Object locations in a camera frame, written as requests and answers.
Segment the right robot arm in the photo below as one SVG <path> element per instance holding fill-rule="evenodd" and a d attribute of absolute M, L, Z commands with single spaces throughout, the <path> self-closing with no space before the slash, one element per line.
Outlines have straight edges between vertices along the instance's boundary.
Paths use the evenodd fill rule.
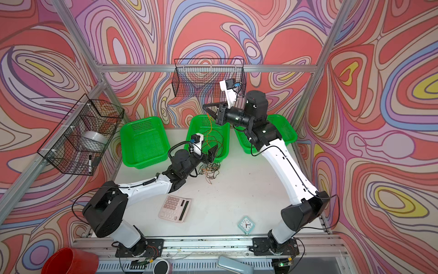
<path fill-rule="evenodd" d="M 279 224 L 271 229 L 268 238 L 273 248 L 289 241 L 304 226 L 319 218 L 330 201 L 325 191 L 318 191 L 309 182 L 290 155 L 284 139 L 274 124 L 268 121 L 268 100 L 265 93 L 251 91 L 246 95 L 244 108 L 234 106 L 234 100 L 207 103 L 206 111 L 218 125 L 230 123 L 240 127 L 247 140 L 276 172 L 291 205 L 282 209 Z"/>

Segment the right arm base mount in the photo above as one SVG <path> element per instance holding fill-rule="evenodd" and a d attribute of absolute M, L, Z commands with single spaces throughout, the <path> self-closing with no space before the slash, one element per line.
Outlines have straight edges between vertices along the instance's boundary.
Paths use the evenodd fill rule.
<path fill-rule="evenodd" d="M 297 241 L 293 238 L 285 243 L 278 244 L 270 237 L 254 237 L 252 245 L 249 246 L 249 251 L 255 256 L 288 256 L 295 258 L 300 254 Z"/>

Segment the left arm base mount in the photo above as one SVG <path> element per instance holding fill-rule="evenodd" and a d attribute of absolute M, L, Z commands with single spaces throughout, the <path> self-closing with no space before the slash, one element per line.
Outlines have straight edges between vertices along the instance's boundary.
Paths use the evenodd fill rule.
<path fill-rule="evenodd" d="M 131 248 L 118 244 L 115 257 L 146 259 L 157 259 L 158 257 L 161 257 L 164 247 L 164 239 L 147 239 L 136 226 L 134 226 L 134 228 L 140 234 L 140 240 Z"/>

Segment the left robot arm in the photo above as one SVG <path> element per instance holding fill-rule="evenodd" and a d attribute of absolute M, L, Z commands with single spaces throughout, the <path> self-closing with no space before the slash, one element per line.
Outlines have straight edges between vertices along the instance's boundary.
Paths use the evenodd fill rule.
<path fill-rule="evenodd" d="M 213 146 L 207 153 L 194 150 L 178 150 L 168 156 L 171 165 L 155 177 L 129 184 L 105 182 L 82 210 L 87 223 L 99 238 L 110 237 L 139 257 L 147 248 L 146 237 L 134 226 L 124 220 L 125 210 L 131 205 L 153 196 L 170 194 L 179 190 L 192 176 L 200 163 L 213 163 L 219 147 Z"/>

